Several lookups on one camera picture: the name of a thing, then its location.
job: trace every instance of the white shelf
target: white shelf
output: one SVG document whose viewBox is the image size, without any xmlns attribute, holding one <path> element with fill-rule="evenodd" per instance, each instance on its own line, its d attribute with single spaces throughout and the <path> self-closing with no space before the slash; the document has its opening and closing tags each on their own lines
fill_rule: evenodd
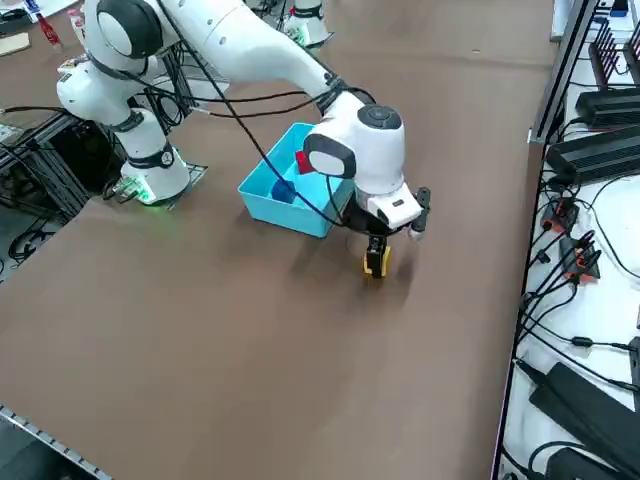
<svg viewBox="0 0 640 480">
<path fill-rule="evenodd" d="M 571 6 L 576 1 L 583 0 L 555 0 L 553 3 L 553 24 L 551 27 L 551 41 L 559 42 L 564 34 L 565 26 L 567 25 L 567 18 L 571 11 Z M 629 39 L 631 33 L 633 33 L 634 25 L 637 23 L 636 14 L 636 1 L 629 0 L 629 13 L 626 17 L 609 17 L 609 25 L 613 31 L 613 35 L 616 40 L 625 41 Z M 600 2 L 601 6 L 611 8 L 613 0 L 603 0 Z M 598 33 L 598 25 L 592 23 L 587 34 L 587 41 L 593 41 Z"/>
</svg>

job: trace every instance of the white robot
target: white robot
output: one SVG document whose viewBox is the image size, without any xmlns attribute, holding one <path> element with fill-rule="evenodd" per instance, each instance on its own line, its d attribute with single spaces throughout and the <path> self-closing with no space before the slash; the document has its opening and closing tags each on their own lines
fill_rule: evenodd
<svg viewBox="0 0 640 480">
<path fill-rule="evenodd" d="M 242 0 L 87 0 L 85 15 L 89 61 L 60 79 L 58 96 L 70 112 L 115 133 L 128 156 L 121 174 L 142 186 L 142 203 L 179 195 L 190 177 L 156 117 L 127 100 L 144 89 L 136 77 L 151 82 L 159 74 L 156 55 L 185 41 L 232 83 L 287 80 L 319 98 L 324 116 L 304 150 L 317 172 L 354 180 L 357 207 L 383 230 L 371 232 L 365 222 L 362 233 L 412 224 L 414 233 L 424 231 L 427 209 L 416 200 L 424 200 L 424 192 L 414 196 L 405 182 L 398 113 L 365 104 Z"/>
</svg>

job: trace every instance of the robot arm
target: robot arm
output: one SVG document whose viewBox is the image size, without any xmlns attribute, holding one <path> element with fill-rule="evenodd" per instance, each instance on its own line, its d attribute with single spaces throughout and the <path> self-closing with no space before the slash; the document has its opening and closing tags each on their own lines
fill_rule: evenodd
<svg viewBox="0 0 640 480">
<path fill-rule="evenodd" d="M 110 85 L 109 88 L 120 90 L 115 97 L 122 99 L 132 94 L 133 82 L 126 77 L 112 78 L 109 67 L 140 68 L 140 61 L 147 62 L 182 36 L 232 83 L 286 80 L 315 98 L 324 117 L 306 139 L 305 152 L 319 173 L 353 179 L 358 205 L 364 211 L 390 229 L 407 225 L 423 213 L 404 181 L 404 126 L 400 116 L 388 107 L 365 105 L 337 75 L 286 35 L 262 22 L 242 0 L 87 0 L 86 10 L 87 15 L 94 15 L 94 21 L 87 21 L 87 37 L 96 38 L 88 40 L 95 68 L 85 83 L 93 80 Z M 69 110 L 83 118 L 113 125 L 115 119 L 104 122 L 101 114 L 92 111 L 92 116 L 87 116 L 81 111 L 77 105 L 83 103 L 77 102 L 80 82 L 63 80 L 58 84 L 58 93 Z M 106 94 L 108 88 L 103 90 L 100 93 Z M 143 112 L 134 109 L 131 116 L 143 117 L 142 123 L 124 134 L 130 138 L 125 138 L 123 146 L 135 159 L 138 158 L 132 155 L 135 148 L 128 145 L 145 144 L 145 131 L 153 131 L 157 137 L 157 129 Z M 122 135 L 117 131 L 116 134 L 122 141 Z M 152 171 L 163 169 L 157 177 L 167 177 L 165 183 L 170 185 L 176 172 L 169 171 L 169 167 L 182 162 L 175 161 L 176 152 L 166 139 L 162 145 L 159 140 L 152 143 L 146 145 L 144 158 L 155 155 L 154 161 L 129 162 L 132 164 L 129 167 L 133 166 L 133 173 L 137 169 L 138 174 L 145 169 L 147 183 L 151 183 Z M 149 149 L 155 149 L 156 153 L 148 155 Z M 175 187 L 180 187 L 183 180 L 184 176 L 180 182 L 173 182 Z"/>
</svg>

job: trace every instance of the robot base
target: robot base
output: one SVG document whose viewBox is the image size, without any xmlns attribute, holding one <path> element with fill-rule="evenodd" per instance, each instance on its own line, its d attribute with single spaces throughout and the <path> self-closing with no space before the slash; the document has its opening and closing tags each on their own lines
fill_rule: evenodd
<svg viewBox="0 0 640 480">
<path fill-rule="evenodd" d="M 284 32 L 291 40 L 307 49 L 320 48 L 333 37 L 327 31 L 324 19 L 299 18 L 291 15 L 284 24 Z"/>
<path fill-rule="evenodd" d="M 134 196 L 145 205 L 154 205 L 180 195 L 191 182 L 189 167 L 173 149 L 174 162 L 169 168 L 136 168 L 128 162 L 120 173 L 120 190 L 125 197 Z"/>
</svg>

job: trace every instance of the black power supply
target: black power supply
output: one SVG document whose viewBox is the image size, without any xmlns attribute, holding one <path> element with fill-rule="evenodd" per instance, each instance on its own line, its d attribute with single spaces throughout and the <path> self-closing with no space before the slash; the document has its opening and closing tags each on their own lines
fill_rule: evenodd
<svg viewBox="0 0 640 480">
<path fill-rule="evenodd" d="M 640 124 L 640 88 L 584 92 L 576 103 L 578 115 L 590 128 Z"/>
<path fill-rule="evenodd" d="M 557 143 L 549 147 L 546 162 L 583 184 L 640 171 L 640 126 Z"/>
</svg>

